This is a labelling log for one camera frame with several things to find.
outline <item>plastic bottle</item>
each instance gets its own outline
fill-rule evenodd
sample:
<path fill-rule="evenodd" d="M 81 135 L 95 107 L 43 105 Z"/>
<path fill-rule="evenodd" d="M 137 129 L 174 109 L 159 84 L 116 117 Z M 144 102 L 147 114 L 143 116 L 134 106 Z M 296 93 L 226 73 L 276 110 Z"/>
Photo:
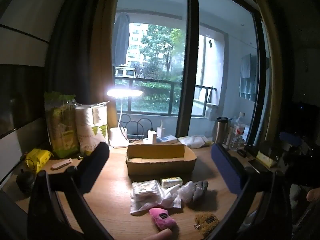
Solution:
<path fill-rule="evenodd" d="M 229 146 L 230 146 L 230 144 L 231 144 L 231 142 L 232 142 L 232 139 L 234 138 L 233 127 L 234 127 L 235 124 L 236 124 L 236 119 L 237 119 L 237 117 L 234 116 L 234 117 L 232 117 L 232 118 L 229 120 L 229 121 L 230 121 L 230 126 L 229 126 L 229 128 L 228 128 L 228 134 L 226 135 L 226 137 L 225 137 L 225 139 L 224 139 L 224 141 L 223 141 L 223 143 L 224 143 L 226 146 L 228 146 L 228 148 L 229 148 Z"/>
<path fill-rule="evenodd" d="M 244 143 L 244 139 L 242 138 L 244 133 L 244 115 L 245 113 L 240 112 L 239 117 L 236 120 L 236 123 L 233 127 L 233 139 L 230 143 L 230 149 L 236 151 L 239 147 Z"/>

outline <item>wooden desk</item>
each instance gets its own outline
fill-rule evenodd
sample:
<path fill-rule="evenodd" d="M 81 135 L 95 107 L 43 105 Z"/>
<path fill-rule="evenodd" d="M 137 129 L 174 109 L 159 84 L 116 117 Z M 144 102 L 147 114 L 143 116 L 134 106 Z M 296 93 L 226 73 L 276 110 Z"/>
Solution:
<path fill-rule="evenodd" d="M 193 228 L 195 215 L 198 212 L 214 212 L 222 220 L 236 199 L 236 195 L 229 192 L 212 161 L 210 150 L 210 147 L 193 149 L 198 159 L 191 179 L 193 181 L 208 180 L 209 187 L 204 201 L 195 210 L 184 206 L 181 211 L 171 211 L 171 216 L 179 226 L 178 239 L 203 239 L 198 230 Z M 242 158 L 237 153 L 230 153 L 236 156 L 244 166 L 249 165 L 247 159 Z M 58 161 L 49 160 L 44 169 L 52 173 L 63 172 L 67 168 L 50 171 L 50 167 L 56 162 Z M 74 160 L 73 162 L 74 165 L 78 163 L 79 160 Z M 3 190 L 20 208 L 28 212 L 29 199 L 23 196 L 15 182 L 19 170 L 19 168 L 16 169 L 4 185 Z M 116 240 L 141 240 L 157 232 L 148 213 L 139 217 L 130 215 L 130 190 L 131 181 L 125 164 L 125 149 L 112 149 L 109 160 L 101 171 L 91 192 L 84 195 L 84 198 L 102 225 Z M 81 231 L 65 195 L 59 192 L 59 197 L 71 226 Z M 257 208 L 260 198 L 261 194 L 257 194 L 249 212 Z"/>

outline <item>desk lamp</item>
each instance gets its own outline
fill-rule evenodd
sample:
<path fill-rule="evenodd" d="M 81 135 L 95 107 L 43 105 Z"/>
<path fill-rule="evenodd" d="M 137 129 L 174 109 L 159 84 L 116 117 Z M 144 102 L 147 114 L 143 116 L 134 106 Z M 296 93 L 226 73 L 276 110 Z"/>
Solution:
<path fill-rule="evenodd" d="M 107 92 L 110 97 L 121 99 L 120 117 L 117 127 L 110 128 L 110 145 L 113 148 L 124 148 L 129 145 L 127 128 L 120 127 L 123 99 L 128 97 L 138 97 L 142 95 L 142 91 L 133 89 L 111 89 Z"/>

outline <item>tree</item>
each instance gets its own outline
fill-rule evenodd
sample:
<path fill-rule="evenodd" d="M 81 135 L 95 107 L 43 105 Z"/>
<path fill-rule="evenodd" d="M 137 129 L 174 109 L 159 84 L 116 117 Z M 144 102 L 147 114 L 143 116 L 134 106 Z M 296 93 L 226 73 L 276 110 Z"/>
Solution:
<path fill-rule="evenodd" d="M 165 69 L 165 78 L 168 79 L 174 56 L 184 53 L 185 34 L 180 29 L 150 24 L 142 43 L 146 46 L 140 53 L 148 59 L 142 69 L 144 77 L 160 79 Z"/>
<path fill-rule="evenodd" d="M 138 61 L 132 61 L 131 62 L 131 67 L 133 67 L 133 70 L 134 70 L 134 76 L 135 77 L 140 77 L 140 75 L 142 74 L 142 72 L 141 72 L 141 64 L 140 64 L 140 62 L 138 62 Z"/>

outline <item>green bag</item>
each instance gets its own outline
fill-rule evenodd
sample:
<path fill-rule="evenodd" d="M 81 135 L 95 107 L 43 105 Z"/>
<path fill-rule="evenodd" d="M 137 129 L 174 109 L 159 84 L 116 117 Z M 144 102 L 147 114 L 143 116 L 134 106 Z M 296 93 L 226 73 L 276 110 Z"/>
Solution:
<path fill-rule="evenodd" d="M 59 92 L 44 94 L 49 141 L 58 158 L 67 158 L 79 151 L 75 106 L 75 95 L 63 95 Z"/>

